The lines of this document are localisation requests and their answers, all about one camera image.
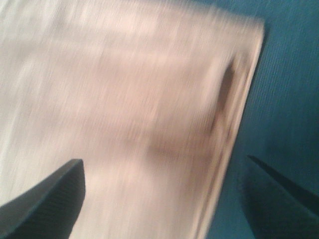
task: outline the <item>black object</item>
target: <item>black object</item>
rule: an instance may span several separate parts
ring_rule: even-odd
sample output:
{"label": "black object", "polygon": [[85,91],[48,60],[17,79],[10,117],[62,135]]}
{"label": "black object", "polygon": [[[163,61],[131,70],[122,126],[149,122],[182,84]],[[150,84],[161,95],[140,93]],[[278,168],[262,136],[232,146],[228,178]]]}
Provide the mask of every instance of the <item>black object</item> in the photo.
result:
{"label": "black object", "polygon": [[0,208],[0,239],[67,239],[85,196],[83,161],[72,159]]}
{"label": "black object", "polygon": [[319,239],[319,197],[249,158],[239,189],[256,239]]}

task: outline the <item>blue surface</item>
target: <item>blue surface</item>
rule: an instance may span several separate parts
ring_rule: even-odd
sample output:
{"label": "blue surface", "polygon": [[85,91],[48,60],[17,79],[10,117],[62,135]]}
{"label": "blue surface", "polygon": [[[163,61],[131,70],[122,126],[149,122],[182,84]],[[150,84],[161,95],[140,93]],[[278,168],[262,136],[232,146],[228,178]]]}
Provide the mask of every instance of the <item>blue surface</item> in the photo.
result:
{"label": "blue surface", "polygon": [[253,239],[237,177],[254,155],[319,195],[319,0],[201,1],[265,20],[266,36],[208,239]]}

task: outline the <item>teal background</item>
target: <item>teal background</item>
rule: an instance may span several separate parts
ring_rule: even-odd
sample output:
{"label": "teal background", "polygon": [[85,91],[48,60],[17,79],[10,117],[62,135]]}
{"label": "teal background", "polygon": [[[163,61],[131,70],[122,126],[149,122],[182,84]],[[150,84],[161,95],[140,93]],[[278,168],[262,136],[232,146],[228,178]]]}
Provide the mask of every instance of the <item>teal background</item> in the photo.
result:
{"label": "teal background", "polygon": [[319,196],[319,0],[200,1],[265,21],[265,39],[207,239],[253,239],[237,179],[254,155]]}

